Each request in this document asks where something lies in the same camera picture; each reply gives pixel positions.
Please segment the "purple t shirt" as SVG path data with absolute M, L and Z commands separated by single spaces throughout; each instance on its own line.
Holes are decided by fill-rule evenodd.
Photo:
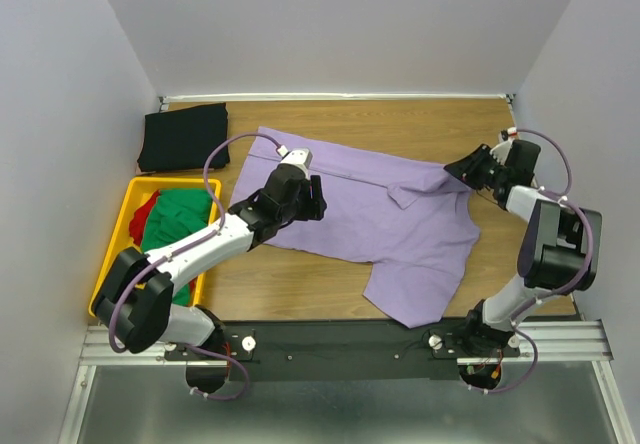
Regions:
M 320 221 L 295 222 L 273 247 L 372 265 L 363 295 L 408 328 L 438 322 L 454 297 L 480 236 L 470 189 L 443 165 L 259 128 L 234 187 L 233 202 L 266 183 L 276 144 L 308 148 L 310 171 L 327 203 Z

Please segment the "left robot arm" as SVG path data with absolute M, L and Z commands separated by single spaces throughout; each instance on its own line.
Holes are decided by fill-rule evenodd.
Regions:
M 262 188 L 233 204 L 213 224 L 154 251 L 121 251 L 92 305 L 108 328 L 111 348 L 137 354 L 158 342 L 175 343 L 188 346 L 201 359 L 214 357 L 222 344 L 219 320 L 197 305 L 174 304 L 174 295 L 291 223 L 322 220 L 326 208 L 320 176 L 298 165 L 279 164 Z

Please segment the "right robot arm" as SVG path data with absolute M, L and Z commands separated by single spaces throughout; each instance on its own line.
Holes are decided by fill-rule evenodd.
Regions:
M 544 303 L 587 290 L 597 273 L 603 217 L 533 187 L 541 148 L 526 141 L 480 145 L 444 166 L 469 188 L 491 192 L 496 204 L 527 223 L 516 274 L 497 294 L 480 301 L 452 341 L 470 356 L 503 350 L 517 326 Z

